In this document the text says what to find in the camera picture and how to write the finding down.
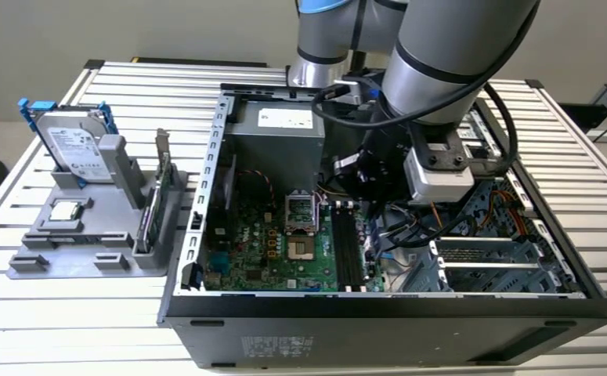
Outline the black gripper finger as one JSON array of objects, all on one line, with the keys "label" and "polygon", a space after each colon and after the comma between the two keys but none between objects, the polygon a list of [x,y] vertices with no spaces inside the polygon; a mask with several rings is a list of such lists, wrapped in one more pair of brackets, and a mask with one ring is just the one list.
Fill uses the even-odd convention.
[{"label": "black gripper finger", "polygon": [[351,154],[334,161],[335,179],[346,194],[362,204],[364,214],[374,213],[374,160],[370,154]]}]

